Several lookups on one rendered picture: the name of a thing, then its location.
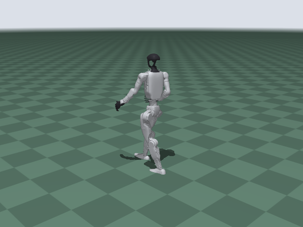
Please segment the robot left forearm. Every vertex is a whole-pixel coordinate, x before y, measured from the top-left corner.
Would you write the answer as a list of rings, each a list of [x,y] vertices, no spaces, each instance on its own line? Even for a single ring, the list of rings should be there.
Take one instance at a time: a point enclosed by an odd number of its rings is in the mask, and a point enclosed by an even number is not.
[[[127,96],[125,98],[123,98],[122,100],[120,100],[120,104],[126,104],[130,101],[130,99],[133,98],[133,94],[134,94],[134,89],[130,89],[129,93],[127,94]]]

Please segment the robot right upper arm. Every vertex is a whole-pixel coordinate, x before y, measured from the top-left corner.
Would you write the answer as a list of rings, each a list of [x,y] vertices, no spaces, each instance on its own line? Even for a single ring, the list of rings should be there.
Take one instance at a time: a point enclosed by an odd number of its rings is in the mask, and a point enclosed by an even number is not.
[[[165,87],[165,90],[163,90],[163,94],[165,96],[170,95],[170,87],[169,87],[169,75],[167,72],[163,72],[164,75],[164,81],[163,81],[163,85]]]

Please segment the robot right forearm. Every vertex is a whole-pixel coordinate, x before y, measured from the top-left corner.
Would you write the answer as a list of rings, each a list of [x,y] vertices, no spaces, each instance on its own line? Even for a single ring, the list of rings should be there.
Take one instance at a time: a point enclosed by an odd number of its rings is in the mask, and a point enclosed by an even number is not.
[[[163,99],[167,98],[169,95],[165,96],[163,93],[161,95],[161,98],[155,99],[156,101],[162,101]]]

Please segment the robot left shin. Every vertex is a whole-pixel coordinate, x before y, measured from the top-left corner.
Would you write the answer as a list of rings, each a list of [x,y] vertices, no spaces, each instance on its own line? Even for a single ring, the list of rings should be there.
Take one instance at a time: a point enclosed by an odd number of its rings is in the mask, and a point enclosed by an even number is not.
[[[161,170],[161,162],[160,162],[160,151],[159,147],[155,147],[155,143],[153,141],[149,141],[148,149],[151,154],[152,159],[154,160],[154,163],[158,170]]]

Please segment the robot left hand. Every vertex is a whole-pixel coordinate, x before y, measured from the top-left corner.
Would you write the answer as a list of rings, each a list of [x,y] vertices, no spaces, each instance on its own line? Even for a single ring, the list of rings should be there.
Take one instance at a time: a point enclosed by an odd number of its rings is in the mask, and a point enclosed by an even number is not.
[[[120,108],[120,106],[123,106],[123,104],[120,104],[120,101],[117,101],[117,103],[115,104],[116,110],[119,111],[118,109]]]

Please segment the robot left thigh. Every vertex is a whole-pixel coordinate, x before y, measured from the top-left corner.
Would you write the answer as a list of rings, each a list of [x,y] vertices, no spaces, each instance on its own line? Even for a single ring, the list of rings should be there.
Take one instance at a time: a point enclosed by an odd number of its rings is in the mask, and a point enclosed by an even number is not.
[[[152,112],[150,110],[147,110],[146,112],[142,113],[140,116],[141,129],[146,142],[149,143],[149,141],[153,141],[155,143],[155,147],[157,147],[158,141],[152,138],[152,128],[149,122],[151,120]]]

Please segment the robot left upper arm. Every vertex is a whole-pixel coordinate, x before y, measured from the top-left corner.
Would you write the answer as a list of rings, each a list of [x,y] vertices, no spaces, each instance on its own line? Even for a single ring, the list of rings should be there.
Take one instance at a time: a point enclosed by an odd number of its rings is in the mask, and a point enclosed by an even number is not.
[[[140,73],[138,75],[138,79],[135,83],[135,87],[133,88],[134,89],[134,94],[133,95],[136,95],[142,85],[142,83],[148,78],[148,73]]]

